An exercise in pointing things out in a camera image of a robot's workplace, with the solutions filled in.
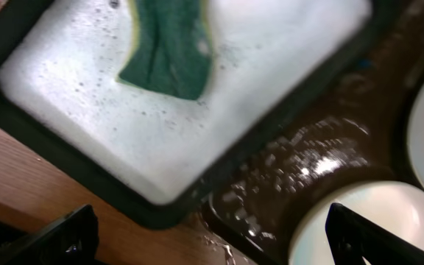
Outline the white plate blue smear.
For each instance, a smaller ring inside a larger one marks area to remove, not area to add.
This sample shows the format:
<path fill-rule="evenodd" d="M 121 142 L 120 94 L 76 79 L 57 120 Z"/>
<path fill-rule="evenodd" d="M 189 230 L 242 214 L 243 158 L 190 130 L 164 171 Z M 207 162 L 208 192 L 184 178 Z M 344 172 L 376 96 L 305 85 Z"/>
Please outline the white plate blue smear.
<path fill-rule="evenodd" d="M 340 188 L 319 201 L 290 241 L 290 264 L 334 263 L 325 234 L 326 218 L 334 202 L 424 250 L 424 191 L 407 183 L 375 181 Z"/>

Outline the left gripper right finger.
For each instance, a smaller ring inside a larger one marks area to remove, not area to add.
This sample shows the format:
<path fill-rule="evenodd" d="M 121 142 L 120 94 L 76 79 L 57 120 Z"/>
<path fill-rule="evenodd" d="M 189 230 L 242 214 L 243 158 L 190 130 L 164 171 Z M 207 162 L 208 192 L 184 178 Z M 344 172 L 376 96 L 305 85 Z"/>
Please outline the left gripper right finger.
<path fill-rule="evenodd" d="M 325 233 L 335 265 L 424 265 L 424 250 L 340 203 L 331 204 Z"/>

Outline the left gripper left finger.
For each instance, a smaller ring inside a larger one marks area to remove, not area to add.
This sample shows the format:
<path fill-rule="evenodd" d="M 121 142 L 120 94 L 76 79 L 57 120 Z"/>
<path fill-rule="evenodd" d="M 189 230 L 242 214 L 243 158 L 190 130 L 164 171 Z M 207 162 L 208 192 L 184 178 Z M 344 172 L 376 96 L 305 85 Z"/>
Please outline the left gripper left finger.
<path fill-rule="evenodd" d="M 98 246 L 99 222 L 91 205 L 33 233 L 0 222 L 0 264 L 99 264 Z"/>

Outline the green yellow sponge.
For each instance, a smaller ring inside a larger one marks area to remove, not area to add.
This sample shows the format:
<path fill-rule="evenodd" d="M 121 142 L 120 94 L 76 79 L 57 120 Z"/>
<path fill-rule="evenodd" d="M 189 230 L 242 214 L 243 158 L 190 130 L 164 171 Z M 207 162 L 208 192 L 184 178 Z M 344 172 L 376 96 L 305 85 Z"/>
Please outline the green yellow sponge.
<path fill-rule="evenodd" d="M 179 99 L 200 98 L 213 65 L 206 4 L 131 1 L 133 47 L 119 81 Z"/>

